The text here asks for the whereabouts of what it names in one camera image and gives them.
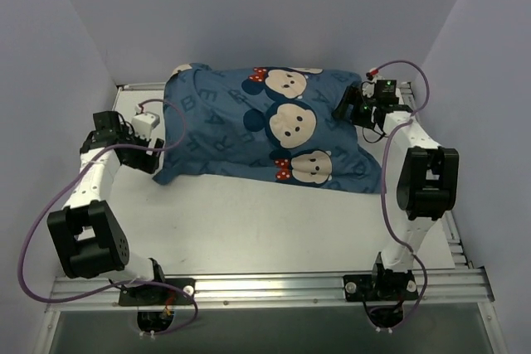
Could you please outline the blue cartoon print pillowcase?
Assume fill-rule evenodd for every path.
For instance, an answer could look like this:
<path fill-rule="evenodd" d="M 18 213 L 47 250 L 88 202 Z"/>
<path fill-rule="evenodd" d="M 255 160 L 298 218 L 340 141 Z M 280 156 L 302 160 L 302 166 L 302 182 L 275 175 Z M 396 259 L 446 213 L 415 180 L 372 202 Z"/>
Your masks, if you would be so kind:
<path fill-rule="evenodd" d="M 174 69 L 164 88 L 164 154 L 155 181 L 220 175 L 377 194 L 378 161 L 358 143 L 355 127 L 333 111 L 356 73 L 255 66 Z"/>

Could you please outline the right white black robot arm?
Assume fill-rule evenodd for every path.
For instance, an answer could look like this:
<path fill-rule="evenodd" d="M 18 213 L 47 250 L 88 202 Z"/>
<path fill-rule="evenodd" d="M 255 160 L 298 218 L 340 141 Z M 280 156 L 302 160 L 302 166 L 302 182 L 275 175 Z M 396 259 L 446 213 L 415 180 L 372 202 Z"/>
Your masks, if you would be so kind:
<path fill-rule="evenodd" d="M 378 253 L 368 287 L 387 298 L 397 290 L 397 278 L 412 271 L 430 229 L 455 205 L 459 153 L 427 134 L 394 80 L 351 84 L 332 116 L 362 129 L 379 128 L 385 139 L 381 204 L 391 241 Z"/>

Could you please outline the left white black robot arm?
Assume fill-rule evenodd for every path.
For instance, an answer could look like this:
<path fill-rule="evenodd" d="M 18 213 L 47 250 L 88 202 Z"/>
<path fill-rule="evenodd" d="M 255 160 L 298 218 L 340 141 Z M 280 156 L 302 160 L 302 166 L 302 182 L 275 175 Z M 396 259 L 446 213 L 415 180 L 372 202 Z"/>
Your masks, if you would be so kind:
<path fill-rule="evenodd" d="M 168 291 L 155 259 L 134 254 L 110 208 L 115 176 L 121 167 L 148 174 L 159 165 L 164 141 L 151 134 L 160 118 L 138 112 L 126 121 L 117 111 L 93 115 L 94 128 L 80 148 L 80 180 L 66 204 L 50 213 L 46 224 L 66 276 L 98 276 L 126 285 L 139 281 L 137 292 L 147 303 L 159 303 Z"/>

